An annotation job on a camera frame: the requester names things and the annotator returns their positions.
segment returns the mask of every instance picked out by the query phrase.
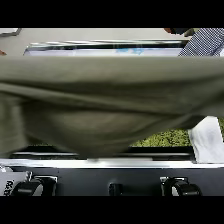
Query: olive green cloth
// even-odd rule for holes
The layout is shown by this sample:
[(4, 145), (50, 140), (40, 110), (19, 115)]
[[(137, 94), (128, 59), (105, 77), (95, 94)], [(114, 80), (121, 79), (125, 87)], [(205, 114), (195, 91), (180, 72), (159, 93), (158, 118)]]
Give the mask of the olive green cloth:
[(100, 157), (224, 117), (224, 58), (2, 57), (0, 153), (27, 136)]

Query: dark green garment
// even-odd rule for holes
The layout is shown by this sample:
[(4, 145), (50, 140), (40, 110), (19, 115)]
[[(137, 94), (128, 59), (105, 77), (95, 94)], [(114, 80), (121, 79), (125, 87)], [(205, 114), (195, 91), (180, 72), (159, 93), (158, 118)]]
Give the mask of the dark green garment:
[(88, 157), (224, 116), (224, 58), (2, 57), (0, 151), (27, 136)]

